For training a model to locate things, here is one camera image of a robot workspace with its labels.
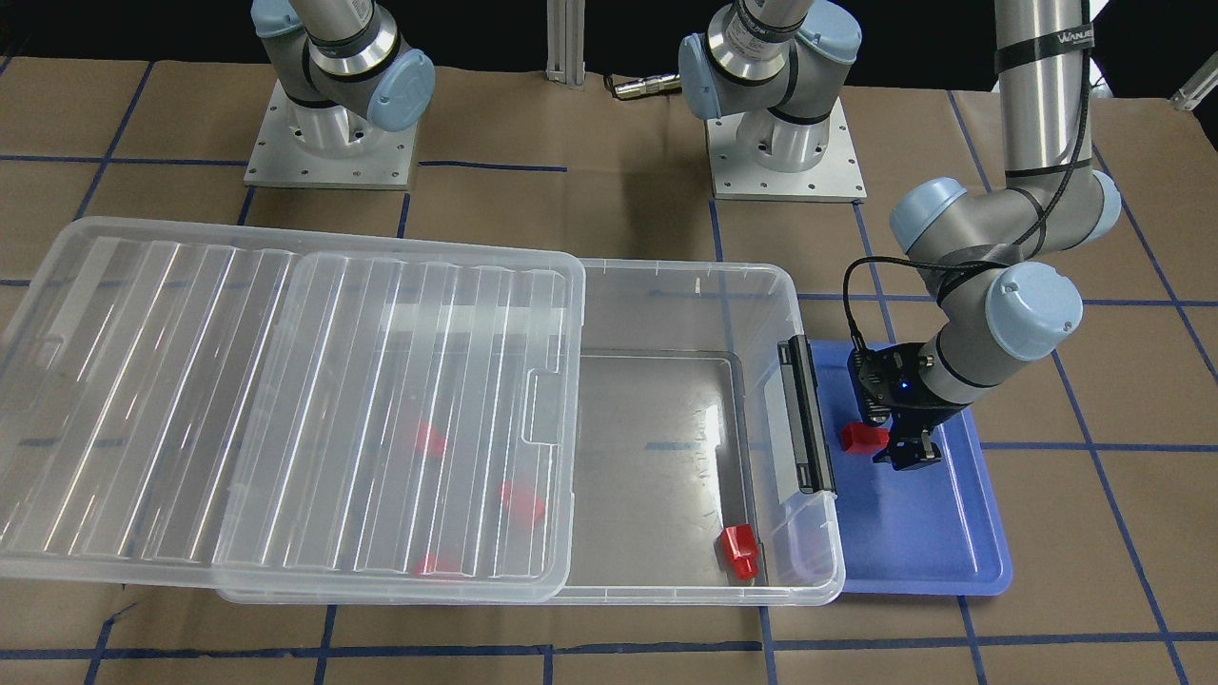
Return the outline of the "clear plastic box lid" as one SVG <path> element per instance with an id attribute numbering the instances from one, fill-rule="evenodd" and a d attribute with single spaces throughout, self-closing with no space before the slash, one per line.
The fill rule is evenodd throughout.
<path id="1" fill-rule="evenodd" d="M 548 601 L 585 285 L 547 250 L 74 221 L 2 333 L 2 577 Z"/>

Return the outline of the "blue plastic tray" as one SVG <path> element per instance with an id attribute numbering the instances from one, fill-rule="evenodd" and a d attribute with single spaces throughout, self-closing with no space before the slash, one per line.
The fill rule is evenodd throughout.
<path id="1" fill-rule="evenodd" d="M 840 430 L 857 421 L 849 342 L 811 340 L 818 412 L 836 474 L 844 594 L 998 596 L 1013 568 L 991 474 L 970 411 L 935 428 L 939 463 L 894 470 L 849 453 Z"/>

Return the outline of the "clear plastic storage box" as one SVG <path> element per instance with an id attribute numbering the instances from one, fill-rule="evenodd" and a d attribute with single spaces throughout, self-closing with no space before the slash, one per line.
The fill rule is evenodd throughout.
<path id="1" fill-rule="evenodd" d="M 825 605 L 836 494 L 797 489 L 770 264 L 326 251 L 287 275 L 212 559 L 275 605 Z M 421 421 L 442 460 L 414 455 Z M 505 520 L 501 485 L 544 499 Z M 756 533 L 736 580 L 725 527 Z M 421 555 L 468 577 L 421 579 Z"/>

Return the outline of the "red block by wall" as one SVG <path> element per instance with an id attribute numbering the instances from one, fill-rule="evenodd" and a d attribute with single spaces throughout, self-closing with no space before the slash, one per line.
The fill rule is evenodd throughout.
<path id="1" fill-rule="evenodd" d="M 750 524 L 725 527 L 717 535 L 717 547 L 736 580 L 752 581 L 760 573 L 760 550 Z"/>

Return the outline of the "aluminium frame post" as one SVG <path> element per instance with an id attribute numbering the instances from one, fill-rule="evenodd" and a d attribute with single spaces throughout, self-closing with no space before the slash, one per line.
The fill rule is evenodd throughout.
<path id="1" fill-rule="evenodd" d="M 544 79 L 569 89 L 586 87 L 586 1 L 544 1 Z"/>

